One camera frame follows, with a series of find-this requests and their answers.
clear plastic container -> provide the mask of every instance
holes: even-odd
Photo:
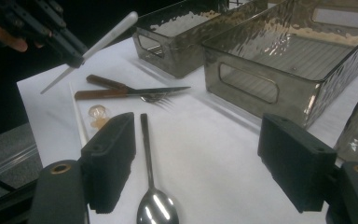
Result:
[[[186,0],[139,18],[132,37],[139,58],[181,78],[203,65],[203,40],[265,9],[267,0],[231,10],[226,0]]]
[[[358,0],[335,2],[282,1],[203,42],[207,90],[308,128],[358,76]]]

white table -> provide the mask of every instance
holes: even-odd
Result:
[[[148,104],[139,97],[78,101],[81,117],[91,129],[88,110],[104,105],[111,117],[135,114],[137,154],[131,175],[116,209],[109,215],[90,212],[90,222],[133,224],[147,191],[145,151],[140,114],[149,117],[155,184],[170,195],[181,223],[221,224],[272,222],[325,223],[325,211],[299,214],[257,156],[261,119],[210,94],[203,67],[183,79],[174,79],[138,59],[132,39],[101,50],[57,86],[41,95],[66,65],[18,83],[44,166],[77,160],[81,143],[73,107],[73,91],[94,90],[86,76],[95,74],[135,88],[191,86],[164,104]],[[358,101],[358,78],[309,128],[333,147]]]

knife blade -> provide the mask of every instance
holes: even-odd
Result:
[[[97,91],[77,91],[75,94],[76,100],[89,99],[103,99],[103,98],[120,98],[127,96],[146,96],[152,94],[166,94],[175,91],[182,91],[190,87],[168,87],[168,88],[154,88],[154,89],[140,89],[132,88],[118,89],[118,90],[97,90]]]

spoon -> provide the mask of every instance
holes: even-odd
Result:
[[[141,114],[141,124],[144,134],[149,190],[139,204],[136,223],[179,224],[179,217],[172,200],[154,186],[147,114]]]
[[[155,102],[162,100],[166,95],[167,95],[167,92],[146,94],[146,95],[141,96],[141,99],[147,103],[155,103]]]

white stick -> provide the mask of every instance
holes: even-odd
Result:
[[[115,40],[119,35],[123,34],[126,30],[130,29],[133,24],[138,21],[138,14],[136,12],[131,12],[126,18],[124,18],[121,22],[118,23],[109,33],[107,33],[102,39],[100,39],[91,49],[87,50],[86,53],[83,54],[83,58],[86,61],[100,49],[106,47],[110,42]],[[54,79],[46,88],[44,88],[40,94],[45,93],[59,81],[61,81],[64,77],[68,76],[75,69],[72,67],[68,67],[63,73],[61,73],[56,79]]]

